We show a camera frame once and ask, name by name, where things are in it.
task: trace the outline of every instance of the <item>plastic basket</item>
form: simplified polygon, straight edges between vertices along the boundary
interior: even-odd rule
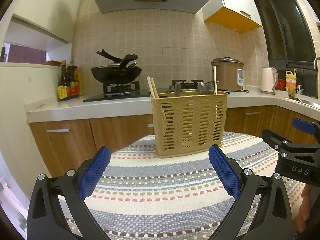
[[[221,145],[226,121],[228,94],[199,95],[198,91],[159,94],[151,97],[156,135],[156,155],[177,157],[208,150]]]

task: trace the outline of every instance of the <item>gas stove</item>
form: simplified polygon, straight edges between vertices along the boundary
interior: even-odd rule
[[[193,91],[198,90],[198,83],[203,82],[203,80],[193,79],[191,82],[186,82],[186,80],[172,79],[172,86],[175,87],[177,83],[181,84],[181,91]]]
[[[111,99],[149,97],[147,89],[140,89],[139,81],[125,85],[103,85],[103,94],[83,100],[83,102],[94,102]]]
[[[198,83],[203,80],[193,79],[191,82],[186,80],[172,80],[173,87],[176,83],[181,83],[181,91],[194,91],[198,90]],[[158,93],[166,93],[167,89],[158,89]],[[94,102],[102,100],[123,99],[123,98],[141,98],[149,97],[149,89],[140,89],[139,81],[132,82],[125,85],[103,85],[103,94],[83,100],[83,102]]]

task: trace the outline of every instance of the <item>electric kettle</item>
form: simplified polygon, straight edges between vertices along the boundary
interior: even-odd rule
[[[274,95],[277,84],[277,70],[273,67],[263,67],[261,70],[261,93]]]

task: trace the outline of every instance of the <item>blue gripper pad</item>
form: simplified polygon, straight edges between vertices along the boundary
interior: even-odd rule
[[[222,156],[216,147],[218,146],[211,146],[209,149],[209,160],[211,165],[216,171],[228,195],[238,199],[241,194],[238,176],[231,169],[225,159],[226,157]]]
[[[84,200],[90,197],[95,187],[97,186],[103,172],[110,162],[110,150],[104,147],[100,154],[91,163],[87,172],[82,176],[79,183],[79,197]]]
[[[294,118],[292,121],[292,126],[295,129],[303,131],[307,134],[314,135],[316,133],[316,128],[313,123],[303,121],[299,118]]]

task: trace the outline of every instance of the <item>screw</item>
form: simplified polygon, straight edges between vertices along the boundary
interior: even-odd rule
[[[281,179],[281,175],[279,173],[275,173],[273,176],[275,176],[276,179]]]
[[[43,180],[43,179],[44,179],[44,177],[45,177],[45,175],[44,175],[44,174],[40,174],[40,175],[38,176],[38,179],[39,179],[39,180]]]
[[[243,173],[244,173],[245,175],[247,175],[247,176],[250,176],[250,175],[252,174],[252,171],[249,170],[249,169],[244,169],[244,170],[243,170]]]
[[[75,175],[75,174],[76,174],[76,171],[75,171],[75,170],[70,170],[70,171],[67,172],[67,175],[68,175],[69,177],[71,177],[71,176],[73,176],[73,175]]]

